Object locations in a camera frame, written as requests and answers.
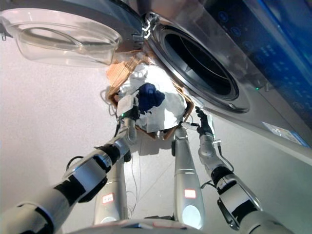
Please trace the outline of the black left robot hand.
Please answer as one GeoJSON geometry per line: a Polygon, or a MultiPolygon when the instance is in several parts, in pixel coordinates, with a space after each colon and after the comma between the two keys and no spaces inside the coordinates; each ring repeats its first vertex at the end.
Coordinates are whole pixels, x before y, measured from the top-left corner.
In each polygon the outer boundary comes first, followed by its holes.
{"type": "Polygon", "coordinates": [[[125,95],[117,104],[117,117],[119,119],[139,119],[138,98],[133,95],[125,95]]]}

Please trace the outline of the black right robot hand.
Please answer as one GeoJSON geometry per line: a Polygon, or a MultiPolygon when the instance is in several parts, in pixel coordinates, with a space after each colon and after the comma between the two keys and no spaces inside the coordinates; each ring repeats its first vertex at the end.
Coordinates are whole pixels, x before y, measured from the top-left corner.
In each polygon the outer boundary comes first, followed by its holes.
{"type": "Polygon", "coordinates": [[[196,131],[200,136],[211,134],[215,136],[212,126],[209,124],[208,116],[203,112],[203,110],[196,106],[195,112],[200,119],[200,123],[190,123],[190,122],[180,122],[180,126],[185,129],[190,129],[196,131]]]}

